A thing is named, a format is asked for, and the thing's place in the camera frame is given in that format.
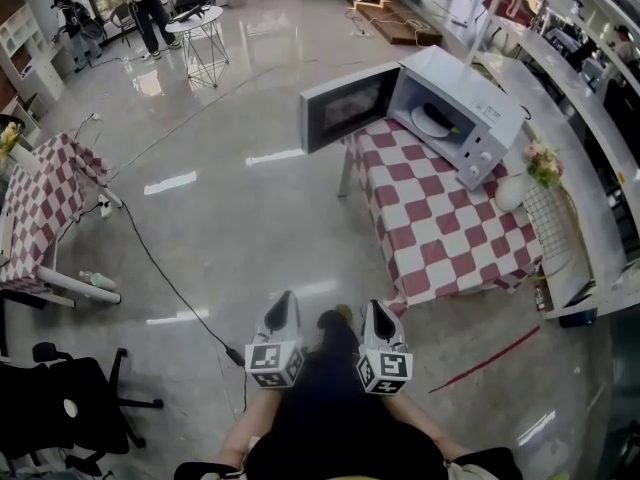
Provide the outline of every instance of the white vase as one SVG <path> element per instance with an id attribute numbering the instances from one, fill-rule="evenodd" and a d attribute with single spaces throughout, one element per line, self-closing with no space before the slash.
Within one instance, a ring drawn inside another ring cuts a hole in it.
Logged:
<path id="1" fill-rule="evenodd" d="M 35 178 L 36 174 L 38 174 L 42 170 L 42 164 L 40 163 L 40 160 L 38 160 L 33 155 L 33 153 L 27 151 L 20 144 L 16 144 L 13 147 L 13 149 L 9 153 L 9 156 L 16 162 L 18 162 L 20 164 L 20 167 L 22 167 L 25 172 L 32 178 Z"/>
<path id="2" fill-rule="evenodd" d="M 534 183 L 526 172 L 504 178 L 496 191 L 496 206 L 503 212 L 512 212 L 522 204 Z"/>

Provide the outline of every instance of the checkered tablecloth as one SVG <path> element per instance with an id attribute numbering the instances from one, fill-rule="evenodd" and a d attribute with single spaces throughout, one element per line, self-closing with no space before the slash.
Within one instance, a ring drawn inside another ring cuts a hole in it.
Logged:
<path id="1" fill-rule="evenodd" d="M 78 173 L 107 186 L 107 168 L 64 134 L 33 151 L 42 171 L 31 178 L 19 165 L 11 174 L 2 211 L 15 215 L 11 259 L 0 268 L 0 289 L 43 293 L 48 288 L 35 277 L 46 250 L 60 228 L 82 209 Z"/>
<path id="2" fill-rule="evenodd" d="M 499 164 L 470 192 L 454 168 L 392 119 L 345 138 L 395 293 L 396 312 L 473 288 L 515 290 L 542 259 L 524 207 L 495 204 Z"/>

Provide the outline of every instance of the microwave door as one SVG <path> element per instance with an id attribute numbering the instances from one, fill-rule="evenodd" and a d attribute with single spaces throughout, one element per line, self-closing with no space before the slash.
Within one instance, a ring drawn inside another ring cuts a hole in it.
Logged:
<path id="1" fill-rule="evenodd" d="M 385 117 L 400 69 L 390 62 L 300 93 L 302 149 L 314 153 Z"/>

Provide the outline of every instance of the white microwave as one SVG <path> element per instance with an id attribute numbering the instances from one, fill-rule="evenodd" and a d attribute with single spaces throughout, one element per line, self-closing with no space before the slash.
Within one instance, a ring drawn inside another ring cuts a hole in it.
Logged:
<path id="1" fill-rule="evenodd" d="M 391 117 L 449 161 L 471 190 L 502 160 L 525 119 L 500 88 L 437 46 L 300 96 L 305 152 Z"/>

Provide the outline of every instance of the red line on floor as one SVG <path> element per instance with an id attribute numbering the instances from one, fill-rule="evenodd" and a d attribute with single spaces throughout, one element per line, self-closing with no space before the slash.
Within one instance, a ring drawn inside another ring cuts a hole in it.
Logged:
<path id="1" fill-rule="evenodd" d="M 471 368 L 470 370 L 467 370 L 464 373 L 461 373 L 460 375 L 455 376 L 453 379 L 451 379 L 449 382 L 447 382 L 446 384 L 443 384 L 442 386 L 440 386 L 439 388 L 435 388 L 432 389 L 431 391 L 429 391 L 429 393 L 435 393 L 436 391 L 439 391 L 442 388 L 446 388 L 447 386 L 450 386 L 451 384 L 455 384 L 456 382 L 458 382 L 459 380 L 464 379 L 465 377 L 468 377 L 469 375 L 471 375 L 473 372 L 476 372 L 482 368 L 484 368 L 485 366 L 489 366 L 491 363 L 493 363 L 494 361 L 497 361 L 498 359 L 500 359 L 502 356 L 508 354 L 509 352 L 511 352 L 514 348 L 516 348 L 519 345 L 522 345 L 525 341 L 527 341 L 529 338 L 531 338 L 531 336 L 533 336 L 535 333 L 537 333 L 540 330 L 540 326 L 538 325 L 535 329 L 532 329 L 531 331 L 529 331 L 527 334 L 525 334 L 522 338 L 520 338 L 517 341 L 514 341 L 511 345 L 509 345 L 507 348 L 501 350 L 500 352 L 498 352 L 496 355 L 490 357 L 489 359 L 487 359 L 486 361 L 483 361 L 482 363 L 474 366 L 473 368 Z"/>

